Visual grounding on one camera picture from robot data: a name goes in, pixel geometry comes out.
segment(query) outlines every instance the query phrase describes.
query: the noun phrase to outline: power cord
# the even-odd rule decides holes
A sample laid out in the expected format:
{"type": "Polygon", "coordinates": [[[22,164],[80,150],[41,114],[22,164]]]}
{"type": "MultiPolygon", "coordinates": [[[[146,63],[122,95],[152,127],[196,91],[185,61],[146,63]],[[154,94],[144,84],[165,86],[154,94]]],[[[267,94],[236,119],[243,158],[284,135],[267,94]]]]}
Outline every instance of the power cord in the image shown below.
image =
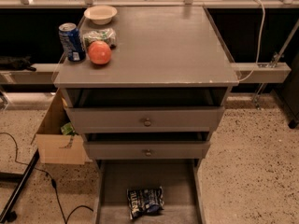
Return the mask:
{"type": "MultiPolygon", "coordinates": [[[[264,17],[265,17],[265,10],[264,10],[264,6],[263,6],[263,3],[261,0],[253,0],[254,2],[258,3],[261,5],[262,7],[262,11],[263,11],[263,16],[262,16],[262,22],[261,22],[261,26],[260,26],[260,33],[259,33],[259,40],[258,40],[258,48],[257,48],[257,54],[256,54],[256,60],[255,60],[255,63],[258,64],[258,61],[259,61],[259,57],[260,57],[260,48],[261,48],[261,39],[262,39],[262,31],[263,31],[263,24],[264,24],[264,17]]],[[[242,82],[246,79],[248,79],[252,73],[253,73],[254,70],[251,70],[250,73],[245,76],[244,78],[242,79],[239,79],[238,81],[239,82],[242,82]]]]}
{"type": "MultiPolygon", "coordinates": [[[[16,147],[16,148],[15,148],[15,150],[16,150],[16,154],[15,154],[15,162],[18,163],[18,164],[22,164],[22,165],[27,165],[27,166],[28,166],[28,163],[24,163],[24,162],[20,162],[20,161],[18,161],[18,150],[19,150],[19,148],[18,148],[18,144],[17,144],[16,139],[15,139],[10,133],[0,132],[0,134],[6,134],[6,135],[8,135],[8,136],[13,140],[13,142],[15,143],[15,147],[16,147]]],[[[63,219],[64,219],[64,224],[67,224],[67,223],[68,223],[69,218],[70,218],[70,217],[72,216],[72,214],[73,214],[77,209],[79,209],[79,208],[87,208],[87,209],[89,209],[89,210],[91,210],[91,211],[93,212],[93,209],[92,209],[91,207],[89,207],[89,206],[87,206],[87,205],[79,205],[79,206],[77,206],[75,209],[73,209],[73,211],[71,211],[71,213],[68,215],[67,218],[65,218],[64,210],[63,210],[62,205],[61,205],[60,200],[59,200],[58,190],[57,190],[57,184],[56,184],[55,179],[51,176],[51,174],[50,174],[49,172],[47,172],[47,171],[45,171],[45,170],[42,170],[42,169],[39,169],[39,168],[36,168],[36,167],[35,167],[35,169],[36,169],[37,171],[39,171],[39,172],[43,172],[43,173],[45,173],[45,174],[46,174],[46,177],[48,177],[48,176],[50,177],[50,182],[51,182],[53,188],[55,189],[55,194],[56,194],[57,203],[58,203],[59,208],[60,208],[60,211],[61,211],[61,213],[62,213],[62,216],[63,216],[63,219]]]]}

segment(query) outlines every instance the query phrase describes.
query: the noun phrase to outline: blue soda can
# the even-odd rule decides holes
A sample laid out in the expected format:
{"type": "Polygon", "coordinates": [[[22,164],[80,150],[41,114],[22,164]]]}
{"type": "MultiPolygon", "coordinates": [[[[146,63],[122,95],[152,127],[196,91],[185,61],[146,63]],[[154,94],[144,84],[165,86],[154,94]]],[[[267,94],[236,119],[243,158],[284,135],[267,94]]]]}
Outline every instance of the blue soda can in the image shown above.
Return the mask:
{"type": "Polygon", "coordinates": [[[69,61],[78,62],[86,57],[80,33],[76,24],[64,23],[60,25],[59,37],[69,61]]]}

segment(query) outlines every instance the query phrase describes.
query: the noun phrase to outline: white bowl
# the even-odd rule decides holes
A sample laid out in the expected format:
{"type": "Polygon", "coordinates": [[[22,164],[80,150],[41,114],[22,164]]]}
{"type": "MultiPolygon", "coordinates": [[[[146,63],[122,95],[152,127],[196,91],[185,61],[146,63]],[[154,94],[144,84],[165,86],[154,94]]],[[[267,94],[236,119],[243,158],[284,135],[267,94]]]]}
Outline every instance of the white bowl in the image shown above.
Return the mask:
{"type": "Polygon", "coordinates": [[[100,5],[89,7],[84,11],[84,16],[97,25],[105,25],[111,22],[118,10],[111,6],[100,5]]]}

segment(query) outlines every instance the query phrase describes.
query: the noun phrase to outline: speckled floor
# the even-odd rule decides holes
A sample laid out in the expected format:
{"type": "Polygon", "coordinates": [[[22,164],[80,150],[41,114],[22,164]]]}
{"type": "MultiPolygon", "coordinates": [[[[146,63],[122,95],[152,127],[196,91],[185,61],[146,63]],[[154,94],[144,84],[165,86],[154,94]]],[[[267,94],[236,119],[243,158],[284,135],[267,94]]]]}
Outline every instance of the speckled floor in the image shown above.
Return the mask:
{"type": "MultiPolygon", "coordinates": [[[[289,129],[288,117],[275,94],[266,94],[260,101],[262,110],[255,109],[249,95],[232,95],[226,103],[224,117],[212,135],[211,148],[198,173],[206,224],[299,223],[298,127],[289,129]]],[[[36,145],[31,142],[45,112],[0,111],[0,132],[15,137],[19,161],[28,162],[34,154],[36,145]]],[[[8,135],[0,135],[0,148],[0,170],[21,173],[24,166],[14,162],[15,145],[8,135]]],[[[57,181],[66,217],[78,205],[93,207],[98,173],[92,163],[38,162],[36,167],[47,170],[57,181]]],[[[0,185],[3,208],[12,188],[0,185]]],[[[37,170],[14,210],[18,215],[14,223],[64,223],[50,179],[37,170]]],[[[79,208],[68,223],[91,220],[92,212],[79,208]]]]}

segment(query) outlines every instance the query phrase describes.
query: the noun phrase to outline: drawer knob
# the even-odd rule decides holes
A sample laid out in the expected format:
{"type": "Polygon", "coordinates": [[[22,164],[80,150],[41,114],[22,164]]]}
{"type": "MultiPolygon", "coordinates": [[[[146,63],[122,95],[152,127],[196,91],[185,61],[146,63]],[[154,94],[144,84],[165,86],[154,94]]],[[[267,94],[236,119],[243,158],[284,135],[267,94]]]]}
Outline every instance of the drawer knob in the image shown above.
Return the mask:
{"type": "Polygon", "coordinates": [[[146,156],[147,156],[147,157],[150,157],[150,156],[151,156],[151,150],[149,150],[149,149],[146,150],[146,156]]]}
{"type": "Polygon", "coordinates": [[[149,127],[151,125],[150,119],[146,118],[146,120],[144,121],[144,126],[149,127]]]}

